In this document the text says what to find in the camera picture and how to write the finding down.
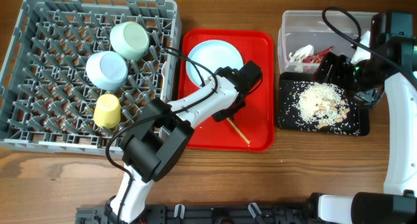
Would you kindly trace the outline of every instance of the chopstick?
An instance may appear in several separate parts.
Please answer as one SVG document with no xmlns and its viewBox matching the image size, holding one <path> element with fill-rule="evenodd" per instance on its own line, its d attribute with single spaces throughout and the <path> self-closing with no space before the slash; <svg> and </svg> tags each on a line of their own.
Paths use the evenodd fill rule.
<svg viewBox="0 0 417 224">
<path fill-rule="evenodd" d="M 235 125 L 235 123 L 233 123 L 232 120 L 230 120 L 229 117 L 226 118 L 226 120 L 230 123 L 230 125 L 232 125 L 232 127 L 236 130 L 236 132 L 241 136 L 241 138 L 243 138 L 243 140 L 245 140 L 245 142 L 247 144 L 250 144 L 250 140 L 239 130 L 239 128 L 237 128 L 237 126 Z"/>
</svg>

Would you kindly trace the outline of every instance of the gray plastic dish rack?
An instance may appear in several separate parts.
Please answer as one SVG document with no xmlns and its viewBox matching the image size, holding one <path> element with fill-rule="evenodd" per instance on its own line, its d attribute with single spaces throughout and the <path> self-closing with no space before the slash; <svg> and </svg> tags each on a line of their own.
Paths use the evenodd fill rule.
<svg viewBox="0 0 417 224">
<path fill-rule="evenodd" d="M 151 45 L 142 60 L 127 61 L 125 85 L 104 91 L 89 81 L 85 63 L 93 53 L 112 50 L 111 29 L 126 21 L 142 25 Z M 111 135 L 132 124 L 147 102 L 171 100 L 177 58 L 162 48 L 178 49 L 180 35 L 172 0 L 23 0 L 0 74 L 0 146 L 104 155 Z M 122 106 L 121 123 L 112 130 L 93 121 L 96 100 L 105 93 L 118 96 Z M 110 149 L 116 157 L 120 141 Z"/>
</svg>

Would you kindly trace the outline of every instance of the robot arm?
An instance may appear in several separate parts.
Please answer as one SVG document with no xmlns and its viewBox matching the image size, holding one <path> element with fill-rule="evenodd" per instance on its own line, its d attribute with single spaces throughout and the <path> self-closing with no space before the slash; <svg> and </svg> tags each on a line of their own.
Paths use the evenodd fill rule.
<svg viewBox="0 0 417 224">
<path fill-rule="evenodd" d="M 385 81 L 385 91 L 390 108 L 390 160 L 384 193 L 402 195 L 409 190 L 417 197 L 417 91 L 401 74 Z"/>
<path fill-rule="evenodd" d="M 370 48 L 417 77 L 417 46 L 411 33 L 411 14 L 378 14 L 372 18 Z M 349 61 L 344 55 L 337 57 L 329 53 L 314 80 L 334 83 L 353 94 L 384 85 L 390 108 L 390 159 L 384 182 L 385 194 L 318 195 L 307 201 L 315 207 L 310 214 L 333 223 L 415 223 L 417 90 L 398 70 L 377 57 L 371 56 L 357 65 L 351 65 Z"/>
<path fill-rule="evenodd" d="M 155 115 L 167 115 L 167 117 L 136 126 L 128 131 L 121 142 L 124 151 L 122 160 L 125 162 L 125 168 L 134 177 L 120 213 L 121 223 L 131 223 L 139 217 L 145 208 L 145 200 L 152 185 L 176 164 L 194 128 L 210 116 L 220 121 L 238 111 L 244 106 L 244 98 L 261 77 L 261 69 L 251 61 L 239 71 L 229 67 L 219 68 L 214 77 L 218 81 L 217 91 L 186 111 L 172 114 L 212 92 L 215 87 L 213 80 L 183 99 L 167 104 L 154 99 L 148 104 L 142 112 L 142 118 Z M 162 141 L 154 133 L 154 127 L 164 127 L 170 132 L 168 138 Z M 119 206 L 129 179 L 125 174 L 119 192 L 106 204 L 106 215 L 113 223 L 117 223 Z"/>
</svg>

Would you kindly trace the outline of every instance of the wood grain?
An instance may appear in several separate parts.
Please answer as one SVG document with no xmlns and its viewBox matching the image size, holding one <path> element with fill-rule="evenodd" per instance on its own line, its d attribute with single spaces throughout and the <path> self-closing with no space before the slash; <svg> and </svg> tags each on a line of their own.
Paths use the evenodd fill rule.
<svg viewBox="0 0 417 224">
<path fill-rule="evenodd" d="M 3 60 L 23 0 L 0 0 Z M 416 11 L 415 0 L 175 0 L 182 33 L 193 28 L 253 29 L 277 45 L 285 10 Z M 276 57 L 276 80 L 279 77 Z M 389 155 L 388 104 L 371 112 L 371 133 L 347 137 L 276 129 L 263 153 L 186 150 L 156 183 L 149 204 L 301 201 L 312 192 L 382 192 Z M 104 158 L 0 149 L 0 223 L 73 223 L 77 207 L 104 204 L 122 174 Z"/>
</svg>

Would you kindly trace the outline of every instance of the plastic container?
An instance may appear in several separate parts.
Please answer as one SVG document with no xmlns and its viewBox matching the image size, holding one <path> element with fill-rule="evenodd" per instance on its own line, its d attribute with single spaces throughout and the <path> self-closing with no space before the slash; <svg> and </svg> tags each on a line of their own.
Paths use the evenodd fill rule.
<svg viewBox="0 0 417 224">
<path fill-rule="evenodd" d="M 112 51 L 110 32 L 126 21 L 149 34 L 147 55 L 127 60 L 121 88 L 99 89 L 87 77 L 87 60 Z M 177 58 L 162 48 L 178 49 L 180 35 L 172 0 L 23 0 L 0 74 L 0 146 L 104 155 L 107 140 L 135 121 L 147 102 L 171 100 Z M 121 121 L 111 130 L 93 121 L 97 99 L 106 93 L 121 104 Z M 116 156 L 120 141 L 110 149 Z"/>
<path fill-rule="evenodd" d="M 234 123 L 251 141 L 248 145 L 226 120 L 215 122 L 212 117 L 195 128 L 188 148 L 211 150 L 239 150 L 260 152 L 274 142 L 274 42 L 264 32 L 223 29 L 193 29 L 184 35 L 182 52 L 189 54 L 196 45 L 207 40 L 223 40 L 234 46 L 243 63 L 253 61 L 263 73 L 262 85 L 245 98 L 246 106 L 235 114 Z M 186 73 L 181 61 L 178 98 L 184 98 L 199 87 Z"/>
<path fill-rule="evenodd" d="M 314 53 L 334 46 L 332 51 L 336 55 L 352 57 L 354 50 L 348 41 L 334 33 L 322 20 L 322 11 L 288 10 L 282 16 L 282 25 L 278 34 L 278 59 L 280 60 L 280 72 L 297 72 L 308 68 L 308 73 L 314 73 L 319 64 L 290 63 L 289 54 L 296 50 L 313 45 Z M 349 12 L 359 22 L 362 33 L 370 30 L 374 12 Z M 353 37 L 358 37 L 355 24 L 343 13 L 328 11 L 328 21 L 341 32 Z"/>
</svg>

